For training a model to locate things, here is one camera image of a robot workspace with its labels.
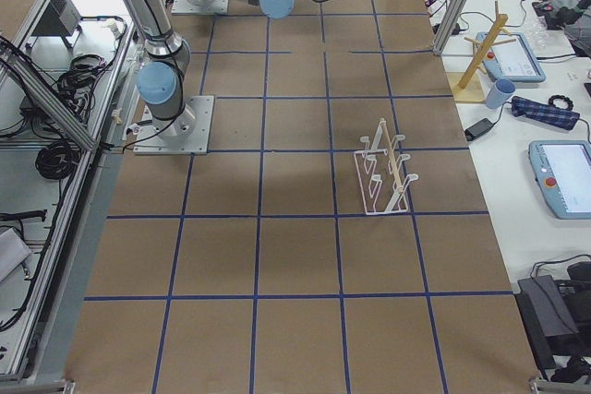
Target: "red emergency stop button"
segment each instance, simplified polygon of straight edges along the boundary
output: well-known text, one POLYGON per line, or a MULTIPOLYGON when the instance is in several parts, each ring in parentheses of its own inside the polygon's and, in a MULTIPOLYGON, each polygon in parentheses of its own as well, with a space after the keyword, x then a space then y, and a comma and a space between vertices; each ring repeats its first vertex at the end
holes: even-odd
POLYGON ((556 179, 554 177, 549 177, 544 181, 544 185, 546 185, 548 188, 552 188, 556 186, 556 179))

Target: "blue plaid cloth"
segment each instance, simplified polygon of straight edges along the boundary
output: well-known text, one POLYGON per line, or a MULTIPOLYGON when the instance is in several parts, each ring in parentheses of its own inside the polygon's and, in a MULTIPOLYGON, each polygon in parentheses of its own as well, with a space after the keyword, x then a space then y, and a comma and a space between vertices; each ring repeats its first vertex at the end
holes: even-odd
POLYGON ((513 96, 511 99, 511 114, 515 117, 523 115, 529 119, 538 120, 538 122, 562 129, 573 129, 581 116, 574 111, 563 110, 562 108, 530 101, 519 96, 513 96))

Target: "cup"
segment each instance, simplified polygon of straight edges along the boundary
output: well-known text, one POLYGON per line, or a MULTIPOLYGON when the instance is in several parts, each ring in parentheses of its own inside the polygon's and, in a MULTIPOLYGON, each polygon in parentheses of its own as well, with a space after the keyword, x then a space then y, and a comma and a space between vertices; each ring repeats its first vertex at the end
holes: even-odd
POLYGON ((499 78, 492 84, 485 104, 491 110, 499 108, 515 93, 515 84, 506 78, 499 78))

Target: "white table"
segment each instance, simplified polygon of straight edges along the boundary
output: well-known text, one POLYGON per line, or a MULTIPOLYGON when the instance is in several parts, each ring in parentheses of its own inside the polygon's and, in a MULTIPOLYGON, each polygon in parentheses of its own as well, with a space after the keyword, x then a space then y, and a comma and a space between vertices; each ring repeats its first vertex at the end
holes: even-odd
MULTIPOLYGON (((464 11, 480 11, 492 17, 494 1, 467 0, 464 11)), ((519 24, 524 16, 520 0, 499 1, 501 12, 509 15, 509 24, 519 24)), ((523 27, 510 30, 525 34, 537 56, 572 53, 562 31, 546 31, 541 26, 531 7, 532 1, 524 2, 527 18, 523 27)), ((439 23, 441 17, 436 15, 432 23, 439 23)), ((443 51, 443 63, 448 72, 464 71, 469 64, 471 43, 466 42, 464 36, 475 37, 477 32, 490 27, 490 22, 481 16, 465 18, 470 23, 470 31, 452 36, 443 51)), ((563 94, 573 99, 576 112, 587 120, 591 118, 591 98, 583 85, 591 82, 587 78, 591 60, 572 58, 542 66, 547 80, 530 87, 518 85, 516 94, 544 103, 553 94, 563 94)), ((488 91, 490 79, 480 73, 478 76, 483 90, 488 91)), ((501 121, 488 134, 470 144, 470 152, 510 281, 517 290, 517 280, 529 275, 534 262, 588 253, 591 221, 564 221, 552 215, 534 181, 527 156, 533 140, 585 139, 585 125, 578 123, 573 131, 567 132, 533 120, 515 118, 509 108, 505 107, 501 121)), ((499 115, 499 110, 489 110, 484 104, 458 104, 458 112, 464 127, 484 117, 495 121, 499 115)), ((552 274, 565 277, 564 270, 565 266, 558 266, 552 269, 552 274)))

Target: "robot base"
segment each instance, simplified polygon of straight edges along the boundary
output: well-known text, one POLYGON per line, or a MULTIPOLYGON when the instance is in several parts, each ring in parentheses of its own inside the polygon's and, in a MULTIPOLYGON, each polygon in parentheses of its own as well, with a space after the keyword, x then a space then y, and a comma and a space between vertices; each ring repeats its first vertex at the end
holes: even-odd
MULTIPOLYGON (((207 154, 210 140, 211 117, 213 115, 213 96, 193 96, 187 100, 197 121, 195 129, 186 137, 161 138, 154 137, 134 146, 138 155, 171 155, 171 154, 207 154)), ((146 107, 142 119, 151 119, 150 110, 146 107)), ((138 133, 138 139, 153 136, 156 130, 152 125, 143 126, 138 133)))
POLYGON ((188 0, 175 0, 172 13, 175 16, 212 16, 228 14, 228 0, 210 0, 203 5, 191 4, 188 0))

